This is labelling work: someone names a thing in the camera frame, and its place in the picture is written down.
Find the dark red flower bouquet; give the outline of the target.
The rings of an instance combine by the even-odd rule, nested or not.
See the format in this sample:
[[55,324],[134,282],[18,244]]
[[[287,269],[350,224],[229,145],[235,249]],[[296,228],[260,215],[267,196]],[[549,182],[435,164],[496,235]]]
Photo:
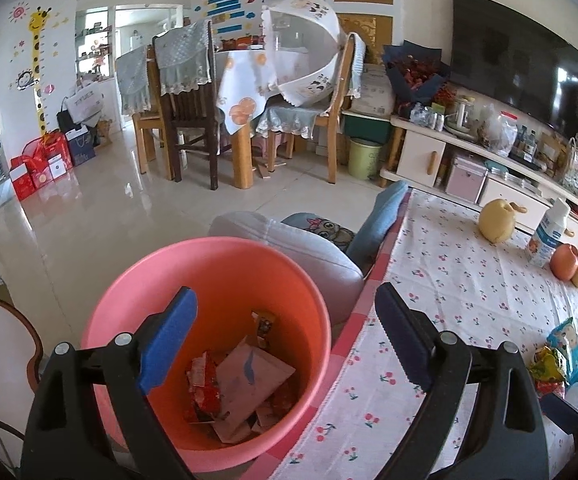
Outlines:
[[442,62],[442,50],[404,40],[385,44],[381,56],[396,106],[429,105],[449,80],[450,66]]

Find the wooden dining table with cloth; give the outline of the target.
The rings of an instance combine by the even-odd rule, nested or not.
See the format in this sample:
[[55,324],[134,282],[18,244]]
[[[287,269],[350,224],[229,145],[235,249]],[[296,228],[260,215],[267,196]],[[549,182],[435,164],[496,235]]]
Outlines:
[[221,142],[233,154],[234,186],[253,185],[251,138],[268,105],[287,103],[278,90],[275,60],[260,50],[221,51],[215,55],[216,106],[223,120]]

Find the red candy wrapper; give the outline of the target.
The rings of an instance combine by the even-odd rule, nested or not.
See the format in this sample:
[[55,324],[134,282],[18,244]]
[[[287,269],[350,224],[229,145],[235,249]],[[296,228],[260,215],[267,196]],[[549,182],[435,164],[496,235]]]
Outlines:
[[554,394],[563,399],[566,396],[566,384],[564,382],[542,382],[542,380],[534,381],[534,388],[539,398]]

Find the white tv cabinet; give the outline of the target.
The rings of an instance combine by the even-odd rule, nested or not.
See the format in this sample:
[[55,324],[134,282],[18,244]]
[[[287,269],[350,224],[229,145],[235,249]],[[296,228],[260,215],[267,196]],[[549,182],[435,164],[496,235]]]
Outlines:
[[473,210],[502,198],[520,208],[517,228],[531,234],[556,200],[571,207],[578,198],[551,178],[487,151],[451,133],[419,126],[393,116],[388,162],[382,183],[406,181]]

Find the yellow pear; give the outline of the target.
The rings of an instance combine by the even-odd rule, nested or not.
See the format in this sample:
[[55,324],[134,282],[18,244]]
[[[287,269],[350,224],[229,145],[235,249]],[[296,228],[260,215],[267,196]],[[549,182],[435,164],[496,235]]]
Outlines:
[[491,244],[506,242],[515,231],[516,211],[502,198],[491,200],[479,214],[480,234]]

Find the blue cartoon snack bag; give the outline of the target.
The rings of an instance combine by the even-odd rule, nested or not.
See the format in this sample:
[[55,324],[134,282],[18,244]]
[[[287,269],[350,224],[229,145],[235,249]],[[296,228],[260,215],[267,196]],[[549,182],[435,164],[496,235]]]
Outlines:
[[547,336],[546,341],[566,360],[566,383],[573,385],[578,382],[578,332],[574,318],[570,316],[558,324]]

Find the white mesh food cover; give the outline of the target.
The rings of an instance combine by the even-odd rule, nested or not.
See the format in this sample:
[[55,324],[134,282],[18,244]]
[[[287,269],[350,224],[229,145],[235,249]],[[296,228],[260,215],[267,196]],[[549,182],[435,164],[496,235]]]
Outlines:
[[330,96],[345,45],[338,16],[325,0],[281,0],[262,12],[272,85],[295,107]]

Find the white blue milk bottle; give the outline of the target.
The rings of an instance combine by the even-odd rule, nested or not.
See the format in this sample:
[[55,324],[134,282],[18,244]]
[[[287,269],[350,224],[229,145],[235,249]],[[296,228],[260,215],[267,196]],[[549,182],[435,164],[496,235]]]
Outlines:
[[566,232],[569,215],[570,208],[561,198],[556,198],[544,212],[526,246],[526,255],[531,264],[543,268],[551,261]]

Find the blue cushion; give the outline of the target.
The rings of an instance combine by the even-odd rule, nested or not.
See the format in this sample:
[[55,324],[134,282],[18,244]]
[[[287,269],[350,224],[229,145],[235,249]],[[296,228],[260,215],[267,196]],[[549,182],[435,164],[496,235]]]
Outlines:
[[347,256],[367,274],[376,260],[380,245],[396,222],[397,212],[409,186],[405,181],[392,182],[377,196],[373,209],[347,248]]

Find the cat pattern floor mat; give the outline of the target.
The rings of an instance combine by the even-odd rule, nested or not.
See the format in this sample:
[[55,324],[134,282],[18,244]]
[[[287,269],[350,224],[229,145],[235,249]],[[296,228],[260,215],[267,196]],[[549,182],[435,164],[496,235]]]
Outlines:
[[350,229],[311,212],[291,214],[283,219],[283,223],[325,238],[325,240],[329,240],[330,243],[339,248],[341,252],[347,251],[355,237],[355,233]]

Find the pink storage box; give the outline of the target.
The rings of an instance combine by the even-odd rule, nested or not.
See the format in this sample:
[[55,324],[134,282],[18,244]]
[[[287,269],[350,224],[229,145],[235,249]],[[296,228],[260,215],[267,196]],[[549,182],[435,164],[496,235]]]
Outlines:
[[479,200],[487,174],[487,167],[479,160],[455,154],[446,179],[446,194],[475,204]]

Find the yellow green snack bag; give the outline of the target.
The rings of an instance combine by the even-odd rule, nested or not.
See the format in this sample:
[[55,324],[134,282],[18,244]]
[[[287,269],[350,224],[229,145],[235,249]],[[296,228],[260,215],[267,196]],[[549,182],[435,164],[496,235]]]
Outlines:
[[564,382],[567,373],[567,360],[562,352],[550,346],[536,350],[528,366],[531,377],[536,382]]

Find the white grey cushion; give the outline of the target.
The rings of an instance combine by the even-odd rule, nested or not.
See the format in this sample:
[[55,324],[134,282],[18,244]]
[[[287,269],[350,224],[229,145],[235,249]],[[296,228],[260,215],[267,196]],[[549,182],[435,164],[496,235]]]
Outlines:
[[282,252],[315,283],[325,300],[332,325],[350,318],[364,287],[364,275],[324,237],[255,211],[231,211],[217,216],[209,227],[209,235],[254,240]]

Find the red apple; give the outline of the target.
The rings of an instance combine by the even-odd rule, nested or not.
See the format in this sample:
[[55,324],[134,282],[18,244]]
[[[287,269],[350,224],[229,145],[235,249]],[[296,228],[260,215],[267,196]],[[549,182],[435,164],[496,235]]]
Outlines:
[[552,255],[550,269],[559,281],[570,281],[578,270],[578,248],[571,244],[560,244]]

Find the red snack wrapper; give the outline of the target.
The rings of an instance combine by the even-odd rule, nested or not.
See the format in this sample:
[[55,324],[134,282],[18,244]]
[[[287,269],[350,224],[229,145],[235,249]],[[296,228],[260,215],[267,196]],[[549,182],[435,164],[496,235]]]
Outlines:
[[186,370],[188,391],[193,401],[194,424],[213,424],[222,409],[217,365],[210,351],[193,358]]

